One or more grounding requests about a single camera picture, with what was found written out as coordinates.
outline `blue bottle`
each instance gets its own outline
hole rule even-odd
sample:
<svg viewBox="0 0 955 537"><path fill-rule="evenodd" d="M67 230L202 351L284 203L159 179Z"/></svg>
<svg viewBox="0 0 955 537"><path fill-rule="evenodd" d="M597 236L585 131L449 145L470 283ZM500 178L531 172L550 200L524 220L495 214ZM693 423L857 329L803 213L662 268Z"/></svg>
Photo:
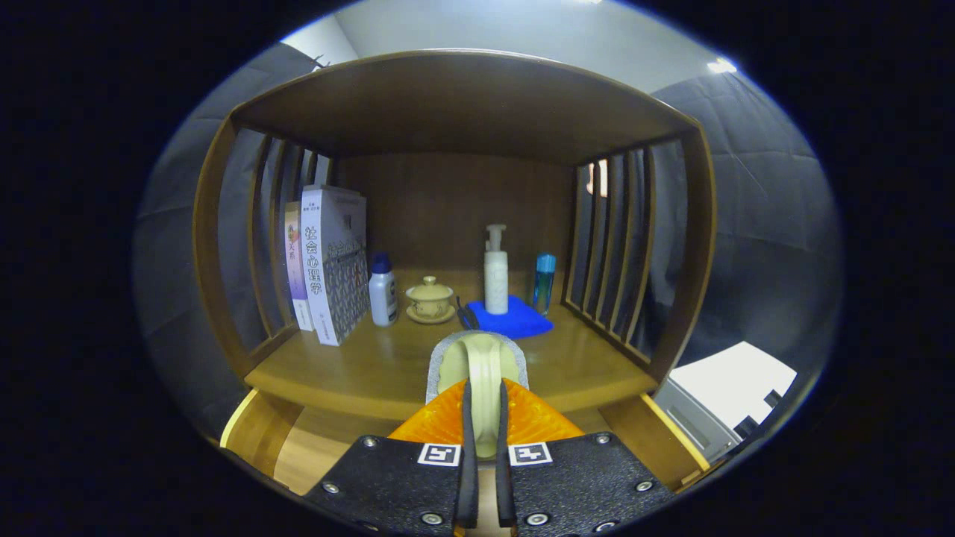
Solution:
<svg viewBox="0 0 955 537"><path fill-rule="evenodd" d="M541 315L550 312L550 293L554 289L556 269L556 257L549 253L538 256L537 273L534 275L534 310Z"/></svg>

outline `drawer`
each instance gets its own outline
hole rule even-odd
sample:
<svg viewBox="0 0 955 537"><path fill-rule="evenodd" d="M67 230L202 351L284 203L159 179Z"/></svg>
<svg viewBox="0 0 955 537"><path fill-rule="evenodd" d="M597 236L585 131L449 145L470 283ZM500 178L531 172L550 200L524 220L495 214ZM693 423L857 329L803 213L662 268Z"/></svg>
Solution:
<svg viewBox="0 0 955 537"><path fill-rule="evenodd" d="M616 434L671 490L710 467L692 440L646 394L566 416L585 433ZM304 495L359 436L388 436L399 424L307 408L253 389L225 426L220 446Z"/></svg>

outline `white book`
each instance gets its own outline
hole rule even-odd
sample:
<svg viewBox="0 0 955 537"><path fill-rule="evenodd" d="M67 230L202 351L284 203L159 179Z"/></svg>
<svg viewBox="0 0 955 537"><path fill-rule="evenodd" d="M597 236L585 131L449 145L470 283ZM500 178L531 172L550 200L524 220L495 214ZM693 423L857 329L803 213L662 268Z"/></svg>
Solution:
<svg viewBox="0 0 955 537"><path fill-rule="evenodd" d="M298 322L299 329L314 332L302 265L301 214L301 204L298 202L286 204L286 272L292 308L295 310L295 321Z"/></svg>
<svg viewBox="0 0 955 537"><path fill-rule="evenodd" d="M308 308L320 343L338 346L368 312L365 198L339 188L302 192Z"/></svg>

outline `blue cloth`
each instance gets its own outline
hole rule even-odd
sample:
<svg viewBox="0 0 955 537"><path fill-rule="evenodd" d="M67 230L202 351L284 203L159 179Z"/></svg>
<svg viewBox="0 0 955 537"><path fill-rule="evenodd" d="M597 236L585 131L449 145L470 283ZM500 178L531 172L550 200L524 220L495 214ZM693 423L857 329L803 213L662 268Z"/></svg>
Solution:
<svg viewBox="0 0 955 537"><path fill-rule="evenodd" d="M550 332L554 328L554 323L545 319L533 308L524 304L517 296L513 294L507 297L507 313L504 315L493 315L484 309L484 302L476 300L469 302L468 307L477 317L478 329L486 332L500 333L511 339L521 339L530 337L539 333Z"/></svg>

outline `wooden shelf top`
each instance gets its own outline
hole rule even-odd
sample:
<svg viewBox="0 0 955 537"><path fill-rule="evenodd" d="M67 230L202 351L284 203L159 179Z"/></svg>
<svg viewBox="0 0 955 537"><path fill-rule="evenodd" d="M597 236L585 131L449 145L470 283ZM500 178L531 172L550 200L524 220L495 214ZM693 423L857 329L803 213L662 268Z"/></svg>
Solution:
<svg viewBox="0 0 955 537"><path fill-rule="evenodd" d="M480 50L332 65L237 107L239 124L331 158L468 153L578 165L698 123L619 81Z"/></svg>
<svg viewBox="0 0 955 537"><path fill-rule="evenodd" d="M563 306L551 308L549 333L516 340L531 390L560 412L594 408L656 388L656 382ZM424 405L435 345L463 330L455 317L420 325L399 314L389 328L371 315L341 347L298 332L245 382L301 405L378 419L403 420Z"/></svg>

